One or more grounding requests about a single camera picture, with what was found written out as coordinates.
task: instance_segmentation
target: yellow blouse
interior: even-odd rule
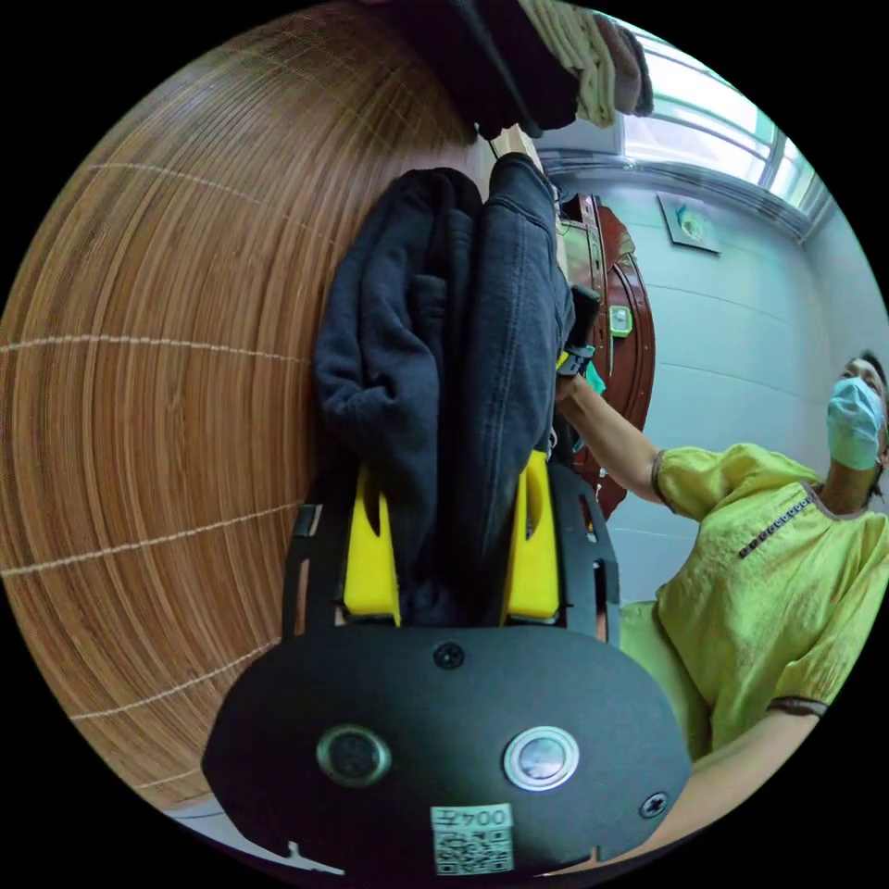
[[[812,470],[753,444],[663,452],[661,499],[700,523],[657,591],[659,623],[718,749],[770,707],[821,713],[867,640],[889,583],[889,517],[834,516]]]

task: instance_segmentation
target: window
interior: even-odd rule
[[[645,50],[655,99],[651,117],[623,119],[627,158],[730,176],[810,217],[823,206],[815,170],[756,105],[682,50],[620,24]]]

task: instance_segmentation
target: woman's hand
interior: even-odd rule
[[[556,404],[560,404],[566,398],[577,392],[580,387],[581,378],[573,377],[556,377]]]

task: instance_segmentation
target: qr code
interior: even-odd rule
[[[512,831],[436,831],[435,865],[443,877],[512,870]]]

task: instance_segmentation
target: woman's arm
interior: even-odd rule
[[[577,430],[595,461],[620,487],[661,503],[652,481],[657,448],[583,377],[559,381],[558,409]]]
[[[818,719],[813,715],[793,716],[771,711],[737,741],[695,763],[676,805],[642,845],[602,862],[595,859],[594,851],[589,861],[557,873],[607,867],[654,852],[703,830],[753,795],[795,753]]]

